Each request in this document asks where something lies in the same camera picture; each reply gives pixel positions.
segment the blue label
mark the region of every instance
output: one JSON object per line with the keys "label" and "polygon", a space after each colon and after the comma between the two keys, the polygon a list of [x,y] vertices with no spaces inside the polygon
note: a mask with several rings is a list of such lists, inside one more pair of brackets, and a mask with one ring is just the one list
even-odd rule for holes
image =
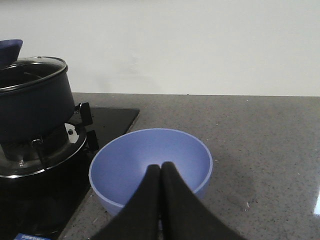
{"label": "blue label", "polygon": [[14,240],[50,240],[49,238],[40,236],[31,236],[28,234],[19,233]]}

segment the gray quartz countertop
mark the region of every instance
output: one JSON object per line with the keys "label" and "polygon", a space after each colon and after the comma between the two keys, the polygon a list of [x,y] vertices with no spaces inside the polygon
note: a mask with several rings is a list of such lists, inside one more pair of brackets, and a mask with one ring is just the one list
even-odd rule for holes
{"label": "gray quartz countertop", "polygon": [[[132,131],[172,128],[202,140],[214,157],[203,203],[246,239],[320,239],[320,97],[75,93],[74,99],[139,108]],[[110,219],[90,190],[59,239],[87,240]]]}

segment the lid rim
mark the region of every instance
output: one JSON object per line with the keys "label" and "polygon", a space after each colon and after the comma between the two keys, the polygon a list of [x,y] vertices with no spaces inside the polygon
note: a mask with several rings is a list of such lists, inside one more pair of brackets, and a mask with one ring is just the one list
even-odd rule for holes
{"label": "lid rim", "polygon": [[58,58],[58,57],[52,57],[52,56],[31,56],[31,57],[19,58],[17,61],[13,62],[12,64],[5,66],[4,68],[0,69],[0,71],[10,69],[10,68],[15,68],[18,66],[27,66],[27,65],[35,65],[35,64],[49,64],[49,65],[59,66],[59,64],[54,64],[55,61],[56,61],[56,63],[61,64],[61,68],[59,70],[57,70],[49,75],[46,75],[44,77],[29,81],[29,82],[25,82],[25,83],[18,84],[18,85],[2,87],[2,88],[0,88],[0,94],[15,91],[15,90],[20,90],[20,89],[24,89],[24,88],[36,85],[38,83],[41,83],[47,79],[50,79],[50,78],[60,74],[64,70],[68,70],[67,63],[63,59]]}

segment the pot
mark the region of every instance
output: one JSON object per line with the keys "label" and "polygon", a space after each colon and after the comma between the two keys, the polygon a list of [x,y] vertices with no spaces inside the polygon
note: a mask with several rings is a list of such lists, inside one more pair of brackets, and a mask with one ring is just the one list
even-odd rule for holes
{"label": "pot", "polygon": [[47,56],[0,66],[0,143],[43,136],[73,115],[67,70],[64,60]]}

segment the black glass stovetop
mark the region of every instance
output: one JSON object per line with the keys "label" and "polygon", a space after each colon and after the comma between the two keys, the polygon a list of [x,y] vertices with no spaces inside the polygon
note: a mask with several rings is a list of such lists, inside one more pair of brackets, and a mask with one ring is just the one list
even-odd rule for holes
{"label": "black glass stovetop", "polygon": [[93,157],[125,134],[138,114],[138,109],[91,107],[93,124],[85,127],[86,143],[73,157],[35,175],[0,178],[0,239],[14,240],[19,233],[58,239],[90,189]]}

